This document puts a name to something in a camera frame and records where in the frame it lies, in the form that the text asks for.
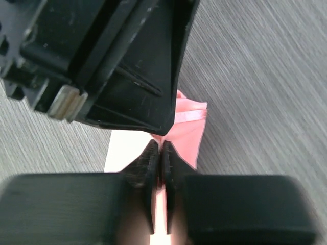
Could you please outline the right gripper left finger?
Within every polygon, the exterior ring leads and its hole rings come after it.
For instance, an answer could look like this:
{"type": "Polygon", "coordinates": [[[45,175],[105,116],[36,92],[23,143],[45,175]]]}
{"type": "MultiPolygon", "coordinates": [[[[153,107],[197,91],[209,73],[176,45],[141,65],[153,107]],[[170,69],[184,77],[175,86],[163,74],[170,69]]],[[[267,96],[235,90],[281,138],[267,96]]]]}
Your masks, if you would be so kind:
{"type": "Polygon", "coordinates": [[[149,244],[158,144],[117,173],[24,174],[1,192],[1,244],[149,244]]]}

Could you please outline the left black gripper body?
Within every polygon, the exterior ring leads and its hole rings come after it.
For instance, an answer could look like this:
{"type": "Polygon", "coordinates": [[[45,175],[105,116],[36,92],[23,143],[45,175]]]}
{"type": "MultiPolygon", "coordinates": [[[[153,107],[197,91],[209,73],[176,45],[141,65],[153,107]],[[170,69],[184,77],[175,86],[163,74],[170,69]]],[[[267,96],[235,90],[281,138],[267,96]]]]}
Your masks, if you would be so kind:
{"type": "Polygon", "coordinates": [[[6,96],[73,121],[107,51],[122,55],[156,1],[1,1],[1,81],[6,96]]]}

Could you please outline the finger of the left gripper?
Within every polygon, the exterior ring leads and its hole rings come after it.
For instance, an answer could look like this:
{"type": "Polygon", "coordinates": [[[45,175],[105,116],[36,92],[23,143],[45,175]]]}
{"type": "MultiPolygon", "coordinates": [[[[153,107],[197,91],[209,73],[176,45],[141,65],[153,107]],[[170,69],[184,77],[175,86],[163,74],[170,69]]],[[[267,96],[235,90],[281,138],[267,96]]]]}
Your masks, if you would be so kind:
{"type": "Polygon", "coordinates": [[[137,1],[86,86],[85,122],[164,135],[198,1],[137,1]]]}

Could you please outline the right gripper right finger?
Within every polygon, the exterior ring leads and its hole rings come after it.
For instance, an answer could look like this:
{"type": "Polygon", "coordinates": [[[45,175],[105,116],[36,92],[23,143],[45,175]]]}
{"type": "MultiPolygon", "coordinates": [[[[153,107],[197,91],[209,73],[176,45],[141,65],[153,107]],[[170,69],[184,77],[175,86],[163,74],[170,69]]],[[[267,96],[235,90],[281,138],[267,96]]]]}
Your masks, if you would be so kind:
{"type": "Polygon", "coordinates": [[[162,148],[172,244],[314,244],[318,226],[303,189],[283,175],[208,175],[170,142],[162,148]]]}

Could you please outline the pink satin napkin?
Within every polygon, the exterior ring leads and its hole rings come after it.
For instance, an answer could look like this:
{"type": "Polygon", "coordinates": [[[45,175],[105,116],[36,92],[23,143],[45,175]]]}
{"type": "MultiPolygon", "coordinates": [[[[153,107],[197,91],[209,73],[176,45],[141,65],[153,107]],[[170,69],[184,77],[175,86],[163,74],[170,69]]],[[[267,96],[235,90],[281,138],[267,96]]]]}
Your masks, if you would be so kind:
{"type": "Polygon", "coordinates": [[[111,244],[190,244],[187,186],[197,178],[206,117],[207,103],[178,92],[166,135],[112,131],[104,170],[120,182],[112,188],[111,244]]]}

